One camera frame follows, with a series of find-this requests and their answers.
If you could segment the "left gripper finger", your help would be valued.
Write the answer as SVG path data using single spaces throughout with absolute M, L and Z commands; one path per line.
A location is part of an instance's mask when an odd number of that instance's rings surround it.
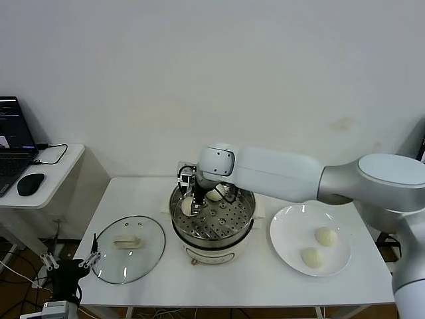
M 54 257 L 57 239 L 57 237 L 54 237 L 47 245 L 47 251 L 40 255 L 40 259 L 47 270 L 56 270 L 59 268 L 59 264 Z
M 89 255 L 78 264 L 79 268 L 92 268 L 100 259 L 101 253 L 98 250 L 97 236 L 93 234 L 92 246 Z

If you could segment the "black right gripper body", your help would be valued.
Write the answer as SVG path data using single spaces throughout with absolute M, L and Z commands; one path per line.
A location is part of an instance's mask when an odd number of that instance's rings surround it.
M 189 186 L 187 193 L 190 196 L 205 196 L 208 192 L 208 181 L 203 177 L 202 173 L 193 171 L 189 178 Z

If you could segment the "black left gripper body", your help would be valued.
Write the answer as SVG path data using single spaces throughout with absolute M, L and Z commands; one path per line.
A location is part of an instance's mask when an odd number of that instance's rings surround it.
M 58 268 L 52 270 L 52 300 L 81 301 L 82 289 L 79 280 L 89 273 L 87 262 L 58 261 Z

